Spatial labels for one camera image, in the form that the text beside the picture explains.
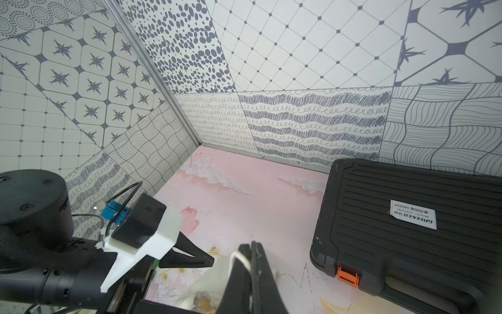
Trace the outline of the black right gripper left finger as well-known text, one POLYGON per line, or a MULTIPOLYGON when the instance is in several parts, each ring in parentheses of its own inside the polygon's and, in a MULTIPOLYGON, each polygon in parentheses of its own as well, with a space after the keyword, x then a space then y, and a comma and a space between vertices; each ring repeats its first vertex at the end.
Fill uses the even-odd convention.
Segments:
POLYGON ((249 244, 241 244, 238 253, 243 262, 234 254, 230 258, 230 274, 217 313, 251 313, 251 276, 249 244))

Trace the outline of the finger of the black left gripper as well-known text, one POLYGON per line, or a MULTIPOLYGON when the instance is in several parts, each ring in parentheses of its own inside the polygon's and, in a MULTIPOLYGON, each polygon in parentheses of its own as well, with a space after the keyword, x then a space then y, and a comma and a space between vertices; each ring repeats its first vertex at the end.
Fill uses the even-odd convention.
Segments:
POLYGON ((159 268, 210 268, 214 258, 193 244, 183 233, 172 249, 159 260, 159 268))

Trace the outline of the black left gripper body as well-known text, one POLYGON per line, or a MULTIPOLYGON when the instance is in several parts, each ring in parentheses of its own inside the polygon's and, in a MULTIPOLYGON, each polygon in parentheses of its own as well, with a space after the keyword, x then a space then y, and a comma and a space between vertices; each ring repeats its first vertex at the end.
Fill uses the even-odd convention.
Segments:
POLYGON ((90 253, 79 270, 19 268, 1 272, 1 301, 96 310, 98 313, 133 313, 152 278, 154 258, 146 256, 107 292, 100 286, 116 260, 115 253, 96 250, 96 242, 72 238, 68 248, 90 253))

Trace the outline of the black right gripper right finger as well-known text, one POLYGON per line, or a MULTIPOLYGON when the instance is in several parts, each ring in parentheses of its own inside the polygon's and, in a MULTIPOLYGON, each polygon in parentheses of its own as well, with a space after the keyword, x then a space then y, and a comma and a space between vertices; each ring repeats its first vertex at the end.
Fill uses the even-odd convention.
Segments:
POLYGON ((252 242, 250 249, 252 313, 286 314, 263 245, 252 242))

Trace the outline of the white cloth soil bag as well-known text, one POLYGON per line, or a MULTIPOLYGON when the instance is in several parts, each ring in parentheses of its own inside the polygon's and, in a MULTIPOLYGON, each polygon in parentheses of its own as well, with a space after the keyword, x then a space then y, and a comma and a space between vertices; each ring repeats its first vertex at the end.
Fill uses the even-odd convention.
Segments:
POLYGON ((196 313, 216 313, 235 262, 234 254, 218 260, 175 302, 175 306, 196 313))

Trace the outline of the white bag drawstring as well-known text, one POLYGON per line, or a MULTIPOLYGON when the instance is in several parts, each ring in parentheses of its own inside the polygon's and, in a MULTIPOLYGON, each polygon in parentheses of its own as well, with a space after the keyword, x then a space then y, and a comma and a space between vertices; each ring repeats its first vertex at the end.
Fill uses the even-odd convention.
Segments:
POLYGON ((248 273, 251 273, 252 264, 250 260, 242 252, 234 251, 230 255, 230 267, 228 272, 229 276, 231 275, 236 260, 238 260, 243 265, 243 267, 248 271, 248 273))

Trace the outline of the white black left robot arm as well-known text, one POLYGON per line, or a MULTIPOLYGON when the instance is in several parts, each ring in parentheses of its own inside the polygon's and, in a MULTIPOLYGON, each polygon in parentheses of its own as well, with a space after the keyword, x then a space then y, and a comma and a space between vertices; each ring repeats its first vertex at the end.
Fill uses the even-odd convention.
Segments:
POLYGON ((1 300, 59 313, 132 313, 155 267, 209 268, 182 215, 136 182, 104 203, 98 240, 76 238, 65 180, 44 170, 1 174, 1 300))

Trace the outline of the black plastic tool case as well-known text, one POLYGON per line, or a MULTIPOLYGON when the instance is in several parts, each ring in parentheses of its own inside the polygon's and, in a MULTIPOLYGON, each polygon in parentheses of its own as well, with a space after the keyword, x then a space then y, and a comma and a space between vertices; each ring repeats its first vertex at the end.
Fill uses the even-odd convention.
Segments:
POLYGON ((501 312, 501 179, 361 159, 332 166, 310 259, 325 274, 415 313, 501 312))

